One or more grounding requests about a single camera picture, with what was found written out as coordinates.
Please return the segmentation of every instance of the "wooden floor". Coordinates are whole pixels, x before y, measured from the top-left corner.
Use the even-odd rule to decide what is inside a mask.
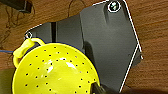
[[[0,50],[14,51],[26,30],[59,21],[102,0],[31,0],[32,13],[23,14],[0,4]],[[123,92],[168,94],[168,0],[126,0],[142,46],[143,60],[131,68]],[[12,55],[0,53],[0,69],[13,68]]]

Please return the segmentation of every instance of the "white line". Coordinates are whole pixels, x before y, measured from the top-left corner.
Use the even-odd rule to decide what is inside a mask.
[[[105,0],[105,1],[102,1],[102,2],[99,2],[99,3],[95,3],[95,4],[93,4],[92,6],[95,6],[95,5],[98,5],[98,4],[101,4],[101,3],[105,3],[105,2],[107,2],[107,1],[109,1],[109,0]]]
[[[132,59],[131,59],[131,61],[130,61],[130,64],[129,64],[129,66],[128,66],[126,75],[125,75],[124,80],[123,80],[123,82],[122,82],[122,85],[121,85],[121,87],[120,87],[119,93],[121,93],[121,90],[122,90],[122,88],[123,88],[123,86],[124,86],[124,83],[125,83],[125,80],[126,80],[126,78],[127,78],[128,72],[129,72],[129,70],[130,70],[130,68],[131,68],[131,65],[132,65],[132,63],[133,63],[133,60],[134,60],[136,51],[138,50],[138,46],[139,46],[139,45],[137,44],[137,46],[136,46],[136,48],[135,48],[135,51],[134,51],[134,54],[133,54],[133,56],[132,56]]]
[[[133,24],[133,21],[132,21],[132,18],[131,18],[131,14],[130,14],[129,9],[128,9],[128,6],[127,6],[127,3],[126,3],[125,0],[123,0],[123,1],[124,1],[125,5],[126,5],[127,11],[128,11],[128,15],[129,15],[129,18],[130,18],[130,21],[131,21],[131,25],[132,25],[132,27],[133,27],[134,34],[135,34],[135,36],[136,36],[136,39],[137,39],[137,42],[138,42],[138,45],[139,45],[139,50],[140,50],[140,52],[142,52],[141,45],[140,45],[140,43],[139,43],[138,36],[137,36],[136,31],[135,31],[135,27],[134,27],[134,24]]]

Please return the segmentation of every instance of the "yellow colander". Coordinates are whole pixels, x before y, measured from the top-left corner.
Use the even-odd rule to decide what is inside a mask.
[[[28,52],[35,42],[41,46]],[[61,43],[27,39],[14,51],[13,94],[90,94],[99,83],[90,60],[78,49]]]

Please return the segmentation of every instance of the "metal edge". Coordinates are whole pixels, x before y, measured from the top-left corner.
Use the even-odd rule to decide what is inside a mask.
[[[134,51],[134,54],[133,54],[132,59],[131,59],[131,61],[130,61],[130,64],[129,64],[129,66],[128,66],[126,75],[125,75],[124,80],[123,80],[123,82],[122,82],[122,85],[121,85],[121,87],[120,87],[119,93],[121,93],[121,90],[122,90],[122,88],[123,88],[123,86],[124,86],[125,80],[126,80],[126,78],[127,78],[128,72],[129,72],[129,70],[130,70],[130,68],[131,68],[131,65],[132,65],[132,63],[133,63],[133,61],[134,61],[134,57],[135,57],[135,55],[136,55],[136,51],[138,50],[138,47],[139,47],[139,44],[137,44],[137,46],[136,46],[136,48],[135,48],[135,51]]]

